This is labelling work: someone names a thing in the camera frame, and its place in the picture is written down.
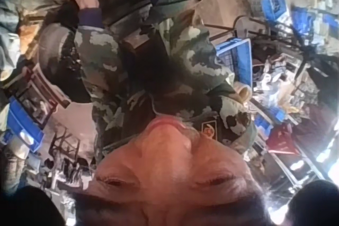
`person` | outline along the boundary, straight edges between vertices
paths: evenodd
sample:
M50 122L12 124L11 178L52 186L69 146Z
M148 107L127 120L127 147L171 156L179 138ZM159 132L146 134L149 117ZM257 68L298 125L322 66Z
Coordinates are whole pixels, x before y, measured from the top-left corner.
M75 195L79 224L270 225L242 158L256 129L226 82L229 69L217 63L195 11L199 0L151 0L145 24L154 28L150 40L163 49L160 73L168 75L158 89L131 84L98 0L75 1L98 163L88 189ZM113 151L104 157L106 147Z

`shoulder patch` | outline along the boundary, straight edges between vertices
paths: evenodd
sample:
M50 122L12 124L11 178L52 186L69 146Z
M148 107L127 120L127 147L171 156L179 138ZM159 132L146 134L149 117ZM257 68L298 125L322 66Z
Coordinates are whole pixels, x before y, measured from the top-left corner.
M208 138L218 140L217 121L208 121L201 124L201 132Z

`blue crate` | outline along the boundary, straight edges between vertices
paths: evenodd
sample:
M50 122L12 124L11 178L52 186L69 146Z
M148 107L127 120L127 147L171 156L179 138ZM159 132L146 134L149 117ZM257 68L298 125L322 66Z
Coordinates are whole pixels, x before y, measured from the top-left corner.
M284 122L284 119L285 119L285 116L286 116L286 112L279 108L279 107L271 107L269 109L269 112L271 114L270 117L273 117L276 122L279 122L279 123L283 123ZM269 124L269 122L266 121L266 119L264 119L261 115L257 115L255 120L254 120L254 124L257 126L257 127L262 127L264 129L264 133L267 137L270 136L271 134L271 130L273 129L273 126Z
M279 107L271 107L269 109L269 112L271 113L272 117L275 118L277 122L280 122L280 123L284 122L286 112L283 109Z
M273 129L273 126L269 124L262 116L258 115L255 120L254 124L256 127L262 127L264 130L264 134L269 137L271 134L271 131Z
M261 0L261 5L268 21L276 21L287 11L285 0Z
M250 39L232 38L216 46L217 57L235 73L235 81L252 88L252 48Z
M291 16L293 27L299 34L307 34L313 30L315 15L309 13L307 8L294 7Z
M252 14L276 22L287 11L285 0L248 0Z
M323 15L323 22L328 23L328 25L333 26L335 28L339 28L338 19L334 17L334 15L324 14Z
M20 133L24 131L34 139L34 143L29 146L33 153L40 148L44 133L28 116L25 109L14 97L10 98L7 126L18 137L20 137Z

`ground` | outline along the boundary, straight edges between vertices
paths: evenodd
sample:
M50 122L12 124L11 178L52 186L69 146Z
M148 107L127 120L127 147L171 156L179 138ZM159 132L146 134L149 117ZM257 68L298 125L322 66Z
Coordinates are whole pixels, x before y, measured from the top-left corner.
M202 0L198 11L205 23L233 27L234 20L240 15L250 15L247 0ZM91 104L72 103L66 110L61 107L53 115L53 120L69 128L75 136L81 139L80 155L91 158L93 155L95 126L91 118ZM43 145L42 154L46 154L52 138L47 131L46 143Z

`camouflage shirt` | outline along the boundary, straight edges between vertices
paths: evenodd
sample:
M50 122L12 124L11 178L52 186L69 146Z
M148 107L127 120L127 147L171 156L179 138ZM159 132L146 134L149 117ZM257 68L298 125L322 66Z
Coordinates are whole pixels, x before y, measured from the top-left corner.
M94 106L98 160L159 115L180 117L241 154L252 146L256 128L239 95L226 82L231 72L216 60L209 31L194 9L198 2L159 0L145 22L153 26L153 39L165 52L161 56L165 69L172 73L168 79L159 79L161 91L131 84L121 62L123 51L109 31L78 28L75 44Z

